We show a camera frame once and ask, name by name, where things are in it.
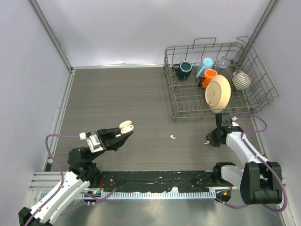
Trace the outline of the beige charging case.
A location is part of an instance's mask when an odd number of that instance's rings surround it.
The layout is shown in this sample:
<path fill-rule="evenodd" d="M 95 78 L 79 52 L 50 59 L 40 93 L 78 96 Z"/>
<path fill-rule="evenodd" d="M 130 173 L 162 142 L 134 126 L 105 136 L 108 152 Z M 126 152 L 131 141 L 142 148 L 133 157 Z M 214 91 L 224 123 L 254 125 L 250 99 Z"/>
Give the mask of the beige charging case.
<path fill-rule="evenodd" d="M 132 121 L 127 120 L 127 121 L 122 122 L 119 125 L 119 129 L 120 129 L 120 133 L 123 135 L 123 134 L 126 134 L 126 133 L 129 133 L 129 132 L 133 131 L 134 126 L 132 125 Z"/>

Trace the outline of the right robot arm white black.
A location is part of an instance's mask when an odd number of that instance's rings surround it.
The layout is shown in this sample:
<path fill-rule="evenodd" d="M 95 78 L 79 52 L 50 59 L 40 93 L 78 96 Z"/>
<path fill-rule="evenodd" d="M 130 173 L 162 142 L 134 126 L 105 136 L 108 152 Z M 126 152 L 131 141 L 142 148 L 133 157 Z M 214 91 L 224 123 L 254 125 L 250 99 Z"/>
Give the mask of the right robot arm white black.
<path fill-rule="evenodd" d="M 243 163 L 244 169 L 231 162 L 219 162 L 214 166 L 213 182 L 218 186 L 227 182 L 234 185 L 240 190 L 246 205 L 269 207 L 282 203 L 282 209 L 285 209 L 287 194 L 282 183 L 281 166 L 260 154 L 247 139 L 247 132 L 228 113 L 218 113 L 215 119 L 217 127 L 207 135 L 207 143 L 214 147 L 227 145 Z"/>

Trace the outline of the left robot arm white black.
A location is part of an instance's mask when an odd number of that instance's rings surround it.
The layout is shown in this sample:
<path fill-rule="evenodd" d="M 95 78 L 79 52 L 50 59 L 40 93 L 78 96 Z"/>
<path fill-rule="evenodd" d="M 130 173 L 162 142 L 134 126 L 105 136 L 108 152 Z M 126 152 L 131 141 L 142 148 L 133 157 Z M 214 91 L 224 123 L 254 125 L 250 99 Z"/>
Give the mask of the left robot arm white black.
<path fill-rule="evenodd" d="M 69 169 L 60 172 L 61 180 L 38 203 L 30 208 L 23 207 L 19 213 L 21 226 L 51 226 L 62 212 L 84 189 L 97 187 L 101 180 L 101 172 L 93 162 L 106 151 L 117 151 L 133 134 L 131 121 L 125 121 L 112 129 L 99 129 L 94 134 L 82 132 L 76 139 L 85 140 L 86 147 L 69 151 Z"/>

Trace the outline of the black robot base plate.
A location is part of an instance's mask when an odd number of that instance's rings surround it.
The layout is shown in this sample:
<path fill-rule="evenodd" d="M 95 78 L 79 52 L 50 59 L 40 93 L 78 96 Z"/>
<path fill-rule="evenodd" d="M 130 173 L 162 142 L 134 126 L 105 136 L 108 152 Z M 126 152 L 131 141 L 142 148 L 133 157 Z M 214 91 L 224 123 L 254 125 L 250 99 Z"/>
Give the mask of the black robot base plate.
<path fill-rule="evenodd" d="M 218 177 L 216 171 L 102 171 L 81 173 L 78 178 L 89 181 L 90 187 L 102 187 L 105 192 L 116 189 L 123 193 L 169 193 L 178 188 L 180 193 L 208 191 L 210 187 L 240 188 L 237 182 Z"/>

